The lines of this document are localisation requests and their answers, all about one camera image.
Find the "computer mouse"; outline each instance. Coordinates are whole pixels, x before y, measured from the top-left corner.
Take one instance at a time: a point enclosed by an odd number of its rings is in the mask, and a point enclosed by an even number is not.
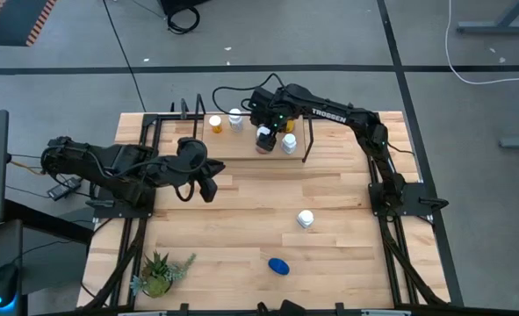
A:
[[[13,301],[17,292],[19,269],[13,263],[0,267],[0,307],[5,307]]]

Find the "succulent plant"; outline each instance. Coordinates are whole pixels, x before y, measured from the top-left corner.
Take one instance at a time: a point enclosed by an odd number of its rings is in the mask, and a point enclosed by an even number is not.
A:
[[[139,291],[143,291],[151,298],[159,298],[164,295],[173,281],[180,280],[187,275],[187,270],[196,257],[195,254],[192,254],[183,264],[168,265],[168,256],[169,254],[166,254],[162,258],[157,251],[154,251],[153,260],[146,256],[146,264],[141,270],[141,276],[133,276],[133,281],[130,283],[134,295]]]

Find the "wooden table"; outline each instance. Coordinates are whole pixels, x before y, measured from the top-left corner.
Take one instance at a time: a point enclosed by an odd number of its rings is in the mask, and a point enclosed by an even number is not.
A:
[[[380,116],[390,142],[410,150],[402,113]],[[116,142],[136,144],[141,119],[142,114],[122,114]],[[177,139],[191,133],[192,122],[166,122],[160,154],[174,153]],[[345,308],[392,307],[378,221],[367,191],[366,156],[346,126],[315,120],[314,137],[306,163],[224,161],[227,167],[214,177],[219,190],[210,204],[198,194],[184,203],[173,189],[159,189],[144,253],[169,252],[173,262],[191,253],[197,258],[188,276],[163,298],[139,295],[136,310],[178,310],[181,303],[192,310],[248,310],[260,301],[278,308],[285,298],[308,309],[334,309],[335,302]],[[393,150],[391,155],[407,181],[417,181],[414,157]],[[296,221],[303,209],[315,216],[308,229]],[[411,217],[403,218],[403,225],[412,264],[440,298],[449,300],[431,226]],[[115,267],[122,226],[123,219],[114,219],[93,238],[83,277],[91,291],[97,292]],[[291,273],[274,274],[267,265],[272,257],[286,260]],[[399,264],[396,269],[401,272]],[[123,279],[120,304],[126,303],[130,271]],[[398,276],[407,302],[403,273]],[[82,291],[78,305],[90,299]]]

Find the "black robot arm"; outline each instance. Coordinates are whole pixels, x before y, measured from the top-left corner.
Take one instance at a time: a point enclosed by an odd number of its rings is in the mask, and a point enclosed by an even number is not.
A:
[[[146,199],[152,197],[149,192],[154,188],[171,185],[177,189],[189,183],[192,192],[195,181],[202,198],[212,202],[217,190],[213,177],[225,168],[223,162],[207,158],[202,141],[189,137],[178,141],[177,155],[165,156],[157,156],[151,147],[98,147],[59,137],[48,142],[40,163],[56,181],[59,174],[78,175],[134,208],[149,202]]]
[[[382,201],[392,209],[402,205],[402,190],[406,182],[396,172],[388,151],[388,130],[376,113],[316,97],[298,84],[278,88],[274,94],[256,88],[249,106],[251,123],[270,129],[269,135],[261,134],[257,140],[257,145],[267,151],[274,148],[275,136],[284,131],[286,122],[300,115],[312,114],[349,126],[360,147],[376,162],[384,185]]]

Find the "desk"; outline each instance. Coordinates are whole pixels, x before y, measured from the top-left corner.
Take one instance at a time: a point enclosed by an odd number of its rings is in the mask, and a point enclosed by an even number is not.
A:
[[[390,142],[410,149],[402,113],[381,112],[380,117]],[[122,114],[116,142],[137,144],[141,120],[142,114]],[[178,310],[181,303],[191,310],[250,310],[259,301],[279,308],[285,298],[308,309],[334,309],[335,302],[345,308],[393,306],[378,220],[371,214],[366,156],[348,127],[327,120],[313,125],[315,143],[306,163],[224,161],[227,167],[214,177],[219,190],[210,204],[198,195],[184,203],[171,188],[157,191],[144,253],[169,252],[173,262],[193,252],[197,258],[163,298],[139,295],[136,310]],[[192,126],[192,121],[164,123],[160,154],[174,153],[177,139],[191,136]],[[198,137],[202,131],[200,122]],[[414,157],[393,150],[391,155],[407,181],[416,182]],[[307,230],[296,221],[303,209],[315,216]],[[431,226],[411,217],[403,226],[414,267],[440,298],[449,300]],[[122,227],[123,219],[114,219],[93,237],[83,276],[88,289],[100,289],[114,269]],[[270,271],[271,257],[286,260],[290,275]],[[126,303],[130,268],[126,271],[120,305]],[[407,302],[403,273],[399,279]],[[82,291],[78,305],[90,299]]]

